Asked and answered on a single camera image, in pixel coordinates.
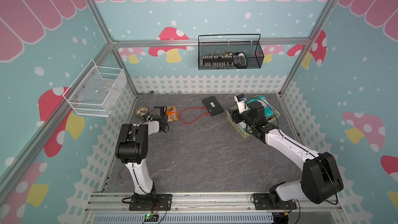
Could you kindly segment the orange candy bag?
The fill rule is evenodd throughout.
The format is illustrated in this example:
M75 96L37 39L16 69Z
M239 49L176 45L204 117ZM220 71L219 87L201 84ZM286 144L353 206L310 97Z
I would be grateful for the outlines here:
M176 106L168 106L166 108L166 115L168 117L167 121L172 122L172 121L178 121L178 111Z

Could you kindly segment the teal candy bag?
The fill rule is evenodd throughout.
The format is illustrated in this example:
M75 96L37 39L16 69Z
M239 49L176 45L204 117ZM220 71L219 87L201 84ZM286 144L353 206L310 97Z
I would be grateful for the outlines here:
M255 96L249 99L246 104L250 109L257 109L257 118L274 118L275 117L275 110L270 105L270 103L266 100L264 96Z

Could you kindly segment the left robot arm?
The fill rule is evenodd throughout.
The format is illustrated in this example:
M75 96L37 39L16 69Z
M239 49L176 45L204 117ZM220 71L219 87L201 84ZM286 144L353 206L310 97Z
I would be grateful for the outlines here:
M165 106L155 107L148 120L138 124L125 123L119 132L115 155L131 174L134 183L132 201L137 204L153 206L158 203L156 189L146 165L146 157L149 136L169 129L166 112Z

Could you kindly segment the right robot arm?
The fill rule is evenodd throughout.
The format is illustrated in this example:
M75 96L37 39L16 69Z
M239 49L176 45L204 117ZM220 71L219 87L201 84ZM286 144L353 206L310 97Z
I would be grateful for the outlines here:
M265 109L273 108L258 97L247 99L235 96L237 109L230 112L232 120L244 123L249 133L262 143L271 146L289 158L302 171L300 180L282 182L269 189L272 207L296 200L310 200L315 204L328 202L344 189L344 183L335 157L329 152L319 153L288 137L278 124L269 121Z

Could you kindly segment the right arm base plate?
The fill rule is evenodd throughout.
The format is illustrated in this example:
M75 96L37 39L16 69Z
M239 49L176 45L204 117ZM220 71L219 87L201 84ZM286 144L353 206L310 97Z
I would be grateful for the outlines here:
M274 193L254 193L250 198L256 210L292 211L297 209L295 202L283 201Z

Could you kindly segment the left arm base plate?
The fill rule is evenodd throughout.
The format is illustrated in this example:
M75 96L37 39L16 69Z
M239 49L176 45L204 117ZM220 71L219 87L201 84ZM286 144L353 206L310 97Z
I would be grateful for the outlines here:
M158 209L160 211L170 211L172 198L172 194L159 194L155 197L134 194L129 205L129 210L146 211L151 209Z

